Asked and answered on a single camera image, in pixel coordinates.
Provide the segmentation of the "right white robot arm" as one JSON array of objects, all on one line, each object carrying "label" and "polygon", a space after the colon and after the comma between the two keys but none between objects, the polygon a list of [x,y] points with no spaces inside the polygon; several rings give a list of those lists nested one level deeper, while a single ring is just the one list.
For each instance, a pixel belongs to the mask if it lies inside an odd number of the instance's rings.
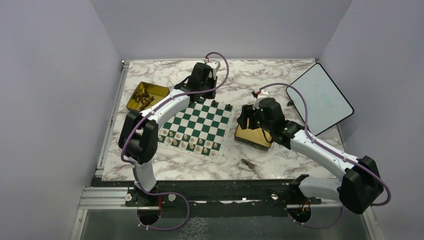
[{"label": "right white robot arm", "polygon": [[243,105],[237,123],[243,130],[261,129],[269,133],[274,143],[308,157],[336,177],[298,177],[295,186],[288,190],[289,199],[296,204],[313,197],[339,200],[352,213],[362,214],[375,205],[374,201],[384,191],[374,159],[343,153],[312,136],[304,126],[287,120],[273,97]]}]

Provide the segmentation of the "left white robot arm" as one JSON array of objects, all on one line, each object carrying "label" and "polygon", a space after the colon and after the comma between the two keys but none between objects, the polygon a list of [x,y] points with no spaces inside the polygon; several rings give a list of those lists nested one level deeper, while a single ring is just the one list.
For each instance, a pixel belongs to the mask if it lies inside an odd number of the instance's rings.
[{"label": "left white robot arm", "polygon": [[121,148],[121,160],[132,166],[134,184],[140,189],[138,199],[144,205],[152,205],[157,200],[154,189],[157,180],[151,159],[158,149],[160,128],[200,98],[215,97],[219,68],[220,63],[215,60],[196,63],[191,74],[164,99],[143,111],[130,111],[126,115],[118,146]]}]

